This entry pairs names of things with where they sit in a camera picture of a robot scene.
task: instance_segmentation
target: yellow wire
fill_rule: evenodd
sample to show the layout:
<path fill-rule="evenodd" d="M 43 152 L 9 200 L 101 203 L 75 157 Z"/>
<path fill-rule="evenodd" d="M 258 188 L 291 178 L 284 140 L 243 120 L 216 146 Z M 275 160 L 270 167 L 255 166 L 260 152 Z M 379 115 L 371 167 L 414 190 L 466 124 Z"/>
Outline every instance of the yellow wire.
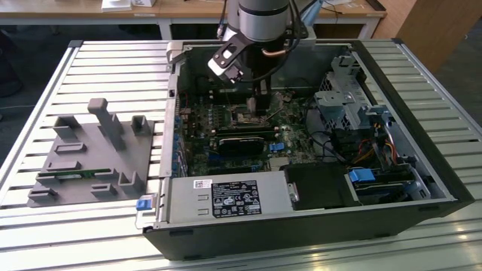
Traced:
<path fill-rule="evenodd" d="M 368 158 L 370 155 L 372 155 L 372 153 L 374 153 L 374 150 L 371 149 L 360 158 L 356 159 L 356 161 L 354 161 L 354 164 L 356 164 L 363 159 Z"/>

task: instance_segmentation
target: aluminum profile table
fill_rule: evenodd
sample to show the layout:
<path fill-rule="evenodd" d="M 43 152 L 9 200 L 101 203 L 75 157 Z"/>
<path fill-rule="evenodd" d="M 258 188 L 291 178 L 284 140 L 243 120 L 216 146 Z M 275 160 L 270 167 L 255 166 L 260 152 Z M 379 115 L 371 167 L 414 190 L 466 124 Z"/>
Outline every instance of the aluminum profile table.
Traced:
<path fill-rule="evenodd" d="M 28 208 L 59 115 L 109 101 L 120 120 L 155 121 L 148 190 L 157 189 L 168 68 L 165 41 L 84 42 L 69 47 L 0 169 L 1 270 L 435 270 L 482 267 L 482 132 L 403 44 L 364 41 L 475 203 L 398 236 L 196 261 L 168 261 L 133 226 L 135 200 Z M 378 88 L 368 84 L 374 97 Z"/>

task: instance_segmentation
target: blue drive latch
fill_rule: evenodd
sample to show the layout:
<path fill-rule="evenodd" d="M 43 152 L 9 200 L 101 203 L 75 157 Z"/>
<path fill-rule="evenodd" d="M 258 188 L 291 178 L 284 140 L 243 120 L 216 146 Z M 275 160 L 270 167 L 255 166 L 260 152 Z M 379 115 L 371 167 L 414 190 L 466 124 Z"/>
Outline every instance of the blue drive latch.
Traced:
<path fill-rule="evenodd" d="M 372 182 L 375 181 L 375 176 L 368 168 L 356 168 L 348 172 L 351 182 Z"/>

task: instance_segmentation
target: blue connector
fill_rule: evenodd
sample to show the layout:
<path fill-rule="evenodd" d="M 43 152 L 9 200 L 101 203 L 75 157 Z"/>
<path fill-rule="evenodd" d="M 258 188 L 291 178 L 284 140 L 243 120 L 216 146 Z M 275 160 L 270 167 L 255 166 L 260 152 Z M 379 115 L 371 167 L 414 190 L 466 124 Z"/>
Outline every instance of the blue connector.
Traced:
<path fill-rule="evenodd" d="M 356 168 L 348 172 L 351 182 L 372 182 L 375 181 L 375 176 L 368 168 Z"/>
<path fill-rule="evenodd" d="M 136 210 L 147 211 L 152 209 L 152 200 L 151 199 L 137 199 Z"/>
<path fill-rule="evenodd" d="M 270 151 L 271 152 L 280 151 L 283 149 L 284 149 L 284 143 L 270 144 Z"/>

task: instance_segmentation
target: warning label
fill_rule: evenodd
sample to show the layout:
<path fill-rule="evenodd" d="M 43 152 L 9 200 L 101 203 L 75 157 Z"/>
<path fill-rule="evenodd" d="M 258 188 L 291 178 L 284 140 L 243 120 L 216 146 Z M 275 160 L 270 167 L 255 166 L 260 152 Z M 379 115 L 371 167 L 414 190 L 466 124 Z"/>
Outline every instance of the warning label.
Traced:
<path fill-rule="evenodd" d="M 211 184 L 215 218 L 250 216 L 262 213 L 256 181 Z"/>

